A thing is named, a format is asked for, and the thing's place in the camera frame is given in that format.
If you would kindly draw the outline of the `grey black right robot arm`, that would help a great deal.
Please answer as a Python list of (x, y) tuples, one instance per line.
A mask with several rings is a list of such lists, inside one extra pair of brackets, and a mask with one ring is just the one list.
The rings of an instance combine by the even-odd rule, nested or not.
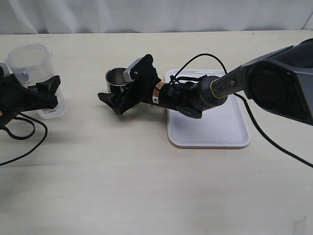
[(173, 75), (164, 83), (150, 54), (134, 61), (123, 73), (121, 91), (99, 93), (117, 115), (139, 103), (156, 105), (200, 119), (204, 111), (223, 105), (244, 92), (260, 108), (305, 124), (313, 122), (313, 41), (307, 39), (253, 59), (222, 77)]

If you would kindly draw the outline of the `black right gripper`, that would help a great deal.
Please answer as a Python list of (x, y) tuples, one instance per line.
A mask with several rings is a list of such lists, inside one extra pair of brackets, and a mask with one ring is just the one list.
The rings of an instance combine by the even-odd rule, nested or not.
[(139, 103), (153, 104), (154, 88), (161, 81), (153, 61), (151, 54), (136, 59), (123, 71), (123, 78), (127, 82), (126, 90), (122, 94), (98, 93), (100, 101), (119, 115)]

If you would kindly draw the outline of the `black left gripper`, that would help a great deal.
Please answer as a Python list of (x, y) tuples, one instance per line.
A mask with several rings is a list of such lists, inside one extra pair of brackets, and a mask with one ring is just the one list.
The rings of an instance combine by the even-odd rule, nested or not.
[(61, 84), (60, 76), (36, 83), (35, 93), (23, 87), (14, 74), (0, 79), (0, 126), (6, 126), (18, 113), (53, 109), (58, 105), (55, 95)]

